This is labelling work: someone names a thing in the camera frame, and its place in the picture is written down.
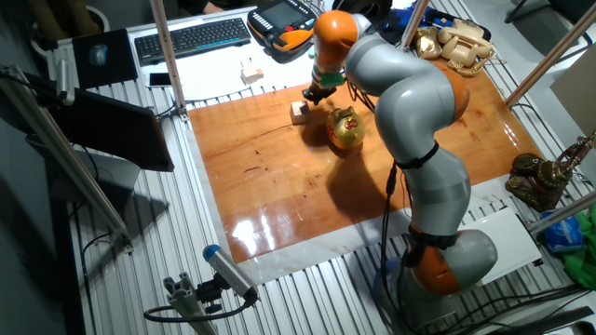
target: black monitor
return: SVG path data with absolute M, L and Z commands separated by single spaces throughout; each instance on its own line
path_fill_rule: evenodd
M 25 75 L 38 92 L 56 94 L 56 82 Z M 161 127 L 149 109 L 76 88 L 73 105 L 50 105 L 48 110 L 72 143 L 125 158 L 139 168 L 174 169 Z M 0 111 L 0 115 L 13 127 L 34 133 L 15 111 Z

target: mobile phone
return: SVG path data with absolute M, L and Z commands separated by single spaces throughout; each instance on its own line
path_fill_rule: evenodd
M 169 74 L 149 74 L 145 76 L 145 85 L 147 87 L 168 87 L 171 86 Z

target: golden decorative egg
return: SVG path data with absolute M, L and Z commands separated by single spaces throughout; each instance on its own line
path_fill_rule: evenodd
M 327 117 L 327 136 L 339 149 L 356 148 L 364 141 L 364 122 L 353 107 L 338 108 Z

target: blue plastic bag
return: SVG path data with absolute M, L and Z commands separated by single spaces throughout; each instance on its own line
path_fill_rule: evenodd
M 553 212 L 553 210 L 543 212 L 542 219 L 550 216 Z M 579 221 L 575 215 L 550 226 L 544 235 L 552 252 L 576 251 L 584 246 L 584 236 L 579 230 Z

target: blue cap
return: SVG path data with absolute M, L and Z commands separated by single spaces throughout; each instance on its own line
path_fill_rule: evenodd
M 221 248 L 218 245 L 206 246 L 203 249 L 203 258 L 205 259 L 206 262 L 209 262 L 211 257 L 213 257 L 213 255 L 215 255 L 215 253 L 219 250 L 221 250 Z

